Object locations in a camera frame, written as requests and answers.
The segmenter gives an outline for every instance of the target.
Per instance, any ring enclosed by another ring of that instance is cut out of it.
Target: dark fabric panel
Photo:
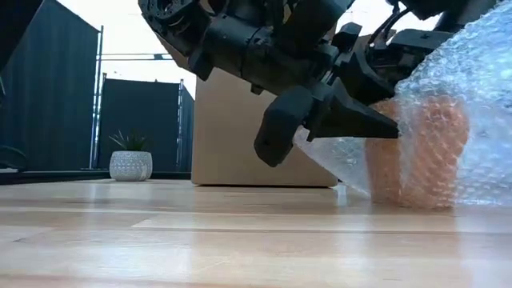
[[[29,170],[89,166],[98,31],[46,0],[2,72],[0,143]]]
[[[182,127],[181,139],[181,172],[192,171],[192,146],[194,140],[194,99],[190,96],[188,90],[183,87],[182,90],[182,113],[180,125]]]
[[[107,79],[100,115],[99,168],[118,150],[109,136],[135,130],[148,137],[146,150],[157,172],[177,171],[179,84]]]
[[[0,1],[0,70],[9,61],[41,4],[42,0]]]

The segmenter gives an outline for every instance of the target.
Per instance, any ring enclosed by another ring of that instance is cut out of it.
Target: hardwood floorboard
[[[0,187],[0,287],[510,287],[512,210],[342,188]]]

